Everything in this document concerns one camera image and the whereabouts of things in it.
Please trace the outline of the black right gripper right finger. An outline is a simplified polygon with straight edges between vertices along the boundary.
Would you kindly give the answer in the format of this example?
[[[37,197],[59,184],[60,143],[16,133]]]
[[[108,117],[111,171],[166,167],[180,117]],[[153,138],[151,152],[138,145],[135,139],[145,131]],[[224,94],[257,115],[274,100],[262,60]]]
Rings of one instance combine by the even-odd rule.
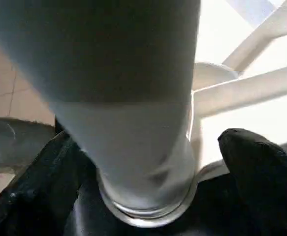
[[[241,200],[264,236],[287,236],[287,153],[265,137],[230,128],[219,137],[223,160]]]

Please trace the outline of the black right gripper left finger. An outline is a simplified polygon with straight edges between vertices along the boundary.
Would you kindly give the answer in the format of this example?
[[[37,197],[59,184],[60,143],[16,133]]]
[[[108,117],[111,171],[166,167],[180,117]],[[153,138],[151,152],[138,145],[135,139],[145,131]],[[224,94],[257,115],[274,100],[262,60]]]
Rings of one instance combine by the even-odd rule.
[[[0,236],[61,236],[90,160],[65,132],[0,193]]]

